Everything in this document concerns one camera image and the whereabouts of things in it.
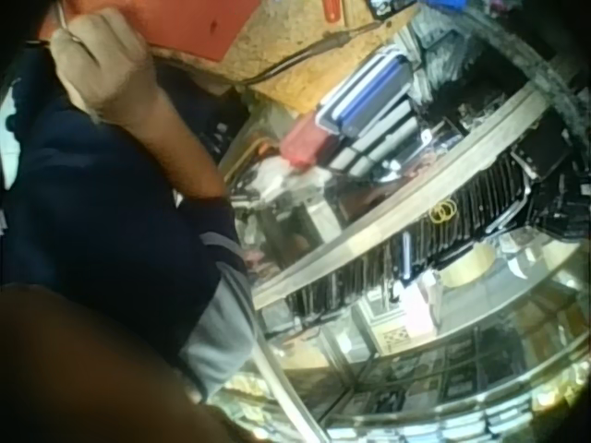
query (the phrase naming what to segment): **wooden counter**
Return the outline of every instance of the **wooden counter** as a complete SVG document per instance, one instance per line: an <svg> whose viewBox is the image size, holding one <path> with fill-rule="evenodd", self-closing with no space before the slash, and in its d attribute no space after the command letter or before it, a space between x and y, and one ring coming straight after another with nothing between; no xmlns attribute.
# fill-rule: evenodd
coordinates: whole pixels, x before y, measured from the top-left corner
<svg viewBox="0 0 591 443"><path fill-rule="evenodd" d="M349 28L372 21L365 0L349 0ZM305 113L375 48L388 41L415 14L411 7L380 29L355 38L344 48L319 55L276 78L253 87L294 110ZM251 78L286 56L322 39L326 32L344 30L343 20L333 25L324 19L321 0L261 0L259 9L240 31L221 63L175 54L191 65L231 80Z"/></svg>

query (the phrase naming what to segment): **hand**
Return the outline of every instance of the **hand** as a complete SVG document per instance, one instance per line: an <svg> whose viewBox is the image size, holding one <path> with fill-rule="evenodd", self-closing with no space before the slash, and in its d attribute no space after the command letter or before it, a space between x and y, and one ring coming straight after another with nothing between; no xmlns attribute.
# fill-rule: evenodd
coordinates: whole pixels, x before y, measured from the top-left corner
<svg viewBox="0 0 591 443"><path fill-rule="evenodd" d="M50 49L72 103L108 123L140 127L162 95L148 44L116 9L74 19Z"/></svg>

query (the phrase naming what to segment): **gray sleeve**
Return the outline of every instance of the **gray sleeve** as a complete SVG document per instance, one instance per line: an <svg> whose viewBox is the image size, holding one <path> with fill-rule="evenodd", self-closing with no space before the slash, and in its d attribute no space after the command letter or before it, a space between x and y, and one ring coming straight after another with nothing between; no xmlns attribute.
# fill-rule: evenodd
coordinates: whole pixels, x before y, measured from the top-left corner
<svg viewBox="0 0 591 443"><path fill-rule="evenodd" d="M204 400L240 369L256 340L246 276L227 263L217 266L222 274L217 291L180 353L195 372Z"/></svg>

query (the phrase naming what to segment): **metal edge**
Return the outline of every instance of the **metal edge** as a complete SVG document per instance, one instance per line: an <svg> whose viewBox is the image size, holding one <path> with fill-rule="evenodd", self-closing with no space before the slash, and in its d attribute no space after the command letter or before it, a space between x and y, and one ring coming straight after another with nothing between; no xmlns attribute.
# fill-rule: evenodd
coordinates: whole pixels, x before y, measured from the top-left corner
<svg viewBox="0 0 591 443"><path fill-rule="evenodd" d="M328 443L331 441L322 427L304 405L296 390L287 379L281 365L273 355L265 336L257 326L257 342L252 352L252 359L267 382L275 400L280 404L285 415L295 429L309 443Z"/></svg>
<svg viewBox="0 0 591 443"><path fill-rule="evenodd" d="M572 78L577 72L576 63L565 56L556 57L552 65L565 78ZM433 168L349 226L340 237L256 287L253 290L255 308L261 309L285 298L401 231L492 164L548 108L542 94L531 82L527 83Z"/></svg>

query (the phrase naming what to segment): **red object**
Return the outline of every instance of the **red object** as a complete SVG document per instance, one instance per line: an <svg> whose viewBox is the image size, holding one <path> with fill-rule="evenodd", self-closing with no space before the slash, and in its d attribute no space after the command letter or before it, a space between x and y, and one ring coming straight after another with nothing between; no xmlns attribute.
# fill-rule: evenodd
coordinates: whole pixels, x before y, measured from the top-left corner
<svg viewBox="0 0 591 443"><path fill-rule="evenodd" d="M108 6L121 10L152 45L221 61L260 0L66 0L68 20ZM40 32L49 40L50 13Z"/></svg>
<svg viewBox="0 0 591 443"><path fill-rule="evenodd" d="M279 151L295 168L307 169L316 164L321 150L328 149L337 141L338 137L316 125L316 113L311 112L298 118L281 141Z"/></svg>
<svg viewBox="0 0 591 443"><path fill-rule="evenodd" d="M322 0L324 17L329 23L336 23L341 19L341 0Z"/></svg>

